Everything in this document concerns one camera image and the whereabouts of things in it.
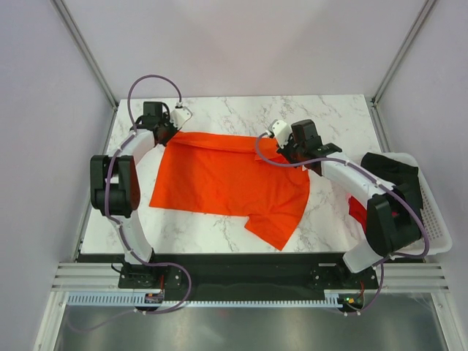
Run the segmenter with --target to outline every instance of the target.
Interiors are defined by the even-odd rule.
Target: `vertical metal post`
[[[89,46],[86,44],[86,41],[84,40],[83,35],[81,34],[80,29],[78,28],[75,20],[73,19],[70,11],[68,10],[68,7],[66,6],[63,0],[50,0],[50,2],[55,7],[64,25],[67,27],[68,32],[72,36],[73,41],[78,47],[78,50],[83,55],[83,58],[85,59],[89,69],[93,73],[94,77],[97,79],[97,82],[101,87],[102,92],[106,96],[107,100],[109,101],[110,105],[112,106],[114,111],[117,110],[118,101],[114,96],[112,90],[110,89],[109,84],[107,83],[104,75],[102,74],[102,71],[99,68],[93,54],[91,53]]]
[[[371,97],[366,98],[366,104],[369,109],[369,114],[371,115],[372,124],[374,125],[381,152],[391,152],[388,133],[379,108],[374,104],[374,100]]]
[[[396,71],[400,67],[401,62],[403,61],[404,57],[408,53],[409,48],[412,46],[413,42],[415,41],[416,36],[420,32],[423,24],[426,22],[427,17],[431,13],[434,5],[437,3],[437,0],[426,0],[424,2],[423,7],[421,8],[418,16],[416,17],[415,21],[413,22],[411,29],[408,31],[408,34],[404,38],[403,43],[401,44],[398,53],[396,54],[395,58],[392,60],[388,71],[385,73],[384,78],[382,79],[379,88],[377,89],[374,97],[372,98],[373,105],[378,105],[379,101],[382,99],[385,90],[387,90],[388,84],[391,82],[393,76],[395,75]]]

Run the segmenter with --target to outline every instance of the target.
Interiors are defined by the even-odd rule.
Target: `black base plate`
[[[178,263],[188,270],[193,283],[191,301],[322,300],[323,290],[359,291],[361,281],[366,289],[377,288],[371,268],[346,280],[340,278],[333,264],[342,257],[343,253],[157,254],[156,261]],[[78,258],[78,262],[116,261],[116,255],[81,254]],[[166,300],[182,299],[188,287],[183,272],[171,268],[163,274]],[[142,288],[130,280],[122,281],[119,287]],[[157,279],[150,288],[159,287]]]
[[[122,269],[118,287],[121,289],[161,289],[179,290],[184,286],[186,277],[178,268],[151,268],[144,265],[126,264]]]

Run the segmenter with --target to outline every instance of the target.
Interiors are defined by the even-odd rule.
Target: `shirt sleeve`
[[[245,228],[272,245],[283,250],[301,221],[302,213],[295,214],[252,214]]]

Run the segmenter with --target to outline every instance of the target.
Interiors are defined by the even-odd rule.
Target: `white wall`
[[[0,350],[30,350],[112,112],[49,1],[0,10]]]
[[[372,95],[424,0],[66,0],[114,94]],[[136,97],[174,96],[143,83]]]
[[[384,95],[391,147],[413,154],[453,238],[439,259],[468,330],[468,1],[439,1]]]

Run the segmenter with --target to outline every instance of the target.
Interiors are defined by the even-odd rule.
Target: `black cloth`
[[[419,184],[418,167],[413,167],[370,152],[364,155],[361,166],[384,181],[390,181],[397,186],[407,183],[418,197],[418,208],[423,208],[423,195],[421,194]]]

